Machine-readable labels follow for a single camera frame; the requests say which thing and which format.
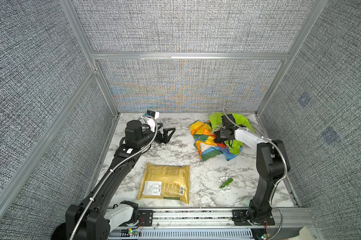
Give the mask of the multicolour zippered cloth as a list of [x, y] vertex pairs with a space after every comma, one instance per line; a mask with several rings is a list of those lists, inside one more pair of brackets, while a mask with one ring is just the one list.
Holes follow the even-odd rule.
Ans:
[[227, 161], [236, 158], [243, 149], [243, 143], [229, 140], [216, 143], [217, 135], [212, 131], [210, 122], [195, 122], [190, 125], [190, 133], [195, 141], [194, 146], [199, 158], [205, 162], [219, 155], [224, 155]]

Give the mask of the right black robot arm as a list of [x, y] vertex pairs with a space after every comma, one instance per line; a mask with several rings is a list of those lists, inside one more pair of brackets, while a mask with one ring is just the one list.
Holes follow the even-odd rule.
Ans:
[[259, 181], [255, 195], [249, 202], [245, 221], [257, 225], [271, 217], [272, 199], [278, 184], [290, 171], [284, 142], [269, 139], [237, 124], [232, 114], [223, 114], [218, 121], [210, 120], [214, 133], [219, 140], [228, 141], [230, 147], [237, 140], [256, 151], [256, 169]]

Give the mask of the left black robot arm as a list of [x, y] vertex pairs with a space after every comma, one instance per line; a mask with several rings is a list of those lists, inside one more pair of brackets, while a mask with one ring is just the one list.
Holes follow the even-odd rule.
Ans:
[[145, 123], [132, 120], [126, 124], [125, 136], [107, 172], [89, 195], [78, 205], [71, 205], [65, 213], [65, 240], [106, 240], [115, 228], [139, 224], [139, 206], [122, 201], [112, 210], [109, 203], [123, 179], [133, 169], [143, 153], [153, 143], [167, 144], [175, 128], [164, 128], [162, 123], [148, 124], [151, 116], [143, 116]]

